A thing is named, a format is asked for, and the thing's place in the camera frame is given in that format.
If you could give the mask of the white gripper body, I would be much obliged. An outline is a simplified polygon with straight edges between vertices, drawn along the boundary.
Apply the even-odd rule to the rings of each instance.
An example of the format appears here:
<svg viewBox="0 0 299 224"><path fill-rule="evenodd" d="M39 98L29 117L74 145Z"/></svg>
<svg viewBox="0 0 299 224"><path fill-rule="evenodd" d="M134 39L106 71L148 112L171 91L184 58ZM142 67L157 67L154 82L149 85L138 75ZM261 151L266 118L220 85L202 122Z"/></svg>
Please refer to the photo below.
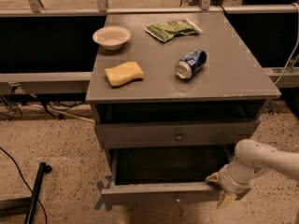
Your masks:
<svg viewBox="0 0 299 224"><path fill-rule="evenodd" d="M218 171L221 187L226 192L235 194L243 192L249 186L250 180L258 177L261 173L261 168L251 167L239 161L225 164Z"/></svg>

